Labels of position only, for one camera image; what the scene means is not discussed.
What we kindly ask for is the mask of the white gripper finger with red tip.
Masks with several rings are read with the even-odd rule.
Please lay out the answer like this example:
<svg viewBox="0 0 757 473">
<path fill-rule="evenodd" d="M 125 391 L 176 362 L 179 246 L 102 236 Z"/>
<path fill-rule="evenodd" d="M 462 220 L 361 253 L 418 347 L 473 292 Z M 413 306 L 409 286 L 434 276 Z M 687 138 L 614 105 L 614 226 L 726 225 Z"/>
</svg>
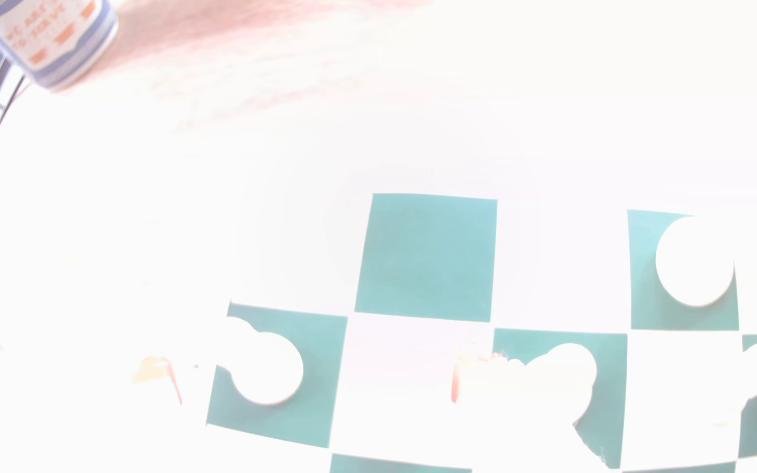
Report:
<svg viewBox="0 0 757 473">
<path fill-rule="evenodd" d="M 450 433 L 473 472 L 613 472 L 583 441 L 598 375 L 585 347 L 555 347 L 523 363 L 457 347 Z"/>
<path fill-rule="evenodd" d="M 44 373 L 48 472 L 197 472 L 200 447 L 170 360 L 58 360 Z"/>
</svg>

